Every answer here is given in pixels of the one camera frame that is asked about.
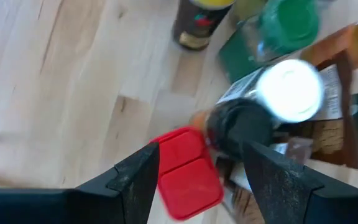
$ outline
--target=wooden floor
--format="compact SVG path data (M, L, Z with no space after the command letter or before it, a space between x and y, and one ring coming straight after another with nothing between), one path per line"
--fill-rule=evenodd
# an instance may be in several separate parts
M358 20L340 1L321 37ZM0 185L77 186L214 105L232 30L224 21L205 51L184 52L170 33L177 4L0 0ZM171 223L158 197L149 223ZM187 223L228 220L216 207Z

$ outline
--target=green container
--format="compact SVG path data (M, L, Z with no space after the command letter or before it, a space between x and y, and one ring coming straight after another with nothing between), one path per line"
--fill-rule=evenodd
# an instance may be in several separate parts
M219 51L231 83L261 66L310 45L319 18L314 0L270 0L262 13L243 22Z

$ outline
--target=white bottle cap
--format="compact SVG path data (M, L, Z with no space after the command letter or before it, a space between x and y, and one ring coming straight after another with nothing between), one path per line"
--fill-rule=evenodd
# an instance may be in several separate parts
M257 100L280 121L299 123L311 118L323 104L324 85L308 62L284 60L262 74Z

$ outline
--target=red plastic box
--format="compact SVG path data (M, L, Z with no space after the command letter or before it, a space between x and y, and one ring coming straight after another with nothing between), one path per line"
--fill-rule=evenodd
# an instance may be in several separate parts
M222 201L223 188L201 132L184 127L160 143L158 189L169 214L187 220Z

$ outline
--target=red container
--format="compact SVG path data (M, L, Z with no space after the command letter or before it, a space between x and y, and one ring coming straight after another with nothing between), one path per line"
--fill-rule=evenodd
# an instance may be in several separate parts
M223 199L223 188L204 136L190 127L164 134L160 143L158 189L169 214L187 220Z

